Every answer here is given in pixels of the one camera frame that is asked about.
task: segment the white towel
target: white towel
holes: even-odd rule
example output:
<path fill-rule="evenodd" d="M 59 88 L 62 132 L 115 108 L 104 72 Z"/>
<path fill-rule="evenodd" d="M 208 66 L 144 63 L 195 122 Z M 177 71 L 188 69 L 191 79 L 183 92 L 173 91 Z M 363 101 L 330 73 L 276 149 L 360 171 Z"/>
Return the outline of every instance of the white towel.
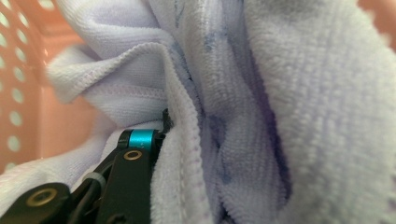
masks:
<path fill-rule="evenodd" d="M 159 128 L 169 107 L 153 223 L 396 223 L 396 60 L 355 2 L 58 3 L 88 47 L 49 78 L 106 119 L 2 175 L 0 214 L 39 184 L 75 188 L 123 128 Z"/>

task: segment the orange plastic basket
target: orange plastic basket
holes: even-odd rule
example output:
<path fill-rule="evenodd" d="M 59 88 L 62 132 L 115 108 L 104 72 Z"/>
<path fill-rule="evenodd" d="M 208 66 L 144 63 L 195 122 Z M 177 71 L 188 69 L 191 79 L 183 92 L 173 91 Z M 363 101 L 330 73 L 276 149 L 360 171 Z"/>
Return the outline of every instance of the orange plastic basket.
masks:
<path fill-rule="evenodd" d="M 0 173 L 84 142 L 95 110 L 61 105 L 45 76 L 64 47 L 82 43 L 50 0 L 0 1 Z"/>

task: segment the microfiber towel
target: microfiber towel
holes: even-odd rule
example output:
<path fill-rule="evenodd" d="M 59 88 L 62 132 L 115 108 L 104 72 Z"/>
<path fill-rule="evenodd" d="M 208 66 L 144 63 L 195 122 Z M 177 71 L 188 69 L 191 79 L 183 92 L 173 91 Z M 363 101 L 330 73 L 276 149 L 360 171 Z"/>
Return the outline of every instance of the microfiber towel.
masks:
<path fill-rule="evenodd" d="M 58 4 L 87 45 L 49 79 L 102 115 L 80 148 L 0 176 L 0 214 L 39 184 L 74 189 L 168 107 L 153 223 L 396 223 L 396 58 L 355 1 Z"/>

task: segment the black cable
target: black cable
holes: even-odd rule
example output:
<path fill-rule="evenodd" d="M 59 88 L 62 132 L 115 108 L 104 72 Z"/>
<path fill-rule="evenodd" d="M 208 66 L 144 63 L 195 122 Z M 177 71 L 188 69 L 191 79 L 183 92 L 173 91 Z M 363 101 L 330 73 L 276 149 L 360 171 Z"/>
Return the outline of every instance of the black cable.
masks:
<path fill-rule="evenodd" d="M 113 167 L 113 161 L 106 164 L 105 167 L 99 172 L 99 174 L 102 175 L 106 181 L 108 180 L 108 176 L 110 175 L 110 171 L 112 167 Z"/>
<path fill-rule="evenodd" d="M 87 193 L 78 203 L 76 210 L 72 213 L 71 217 L 67 221 L 67 224 L 78 224 L 84 217 L 85 213 L 91 208 L 92 203 L 96 200 L 100 194 L 101 187 L 98 181 L 93 180 Z"/>

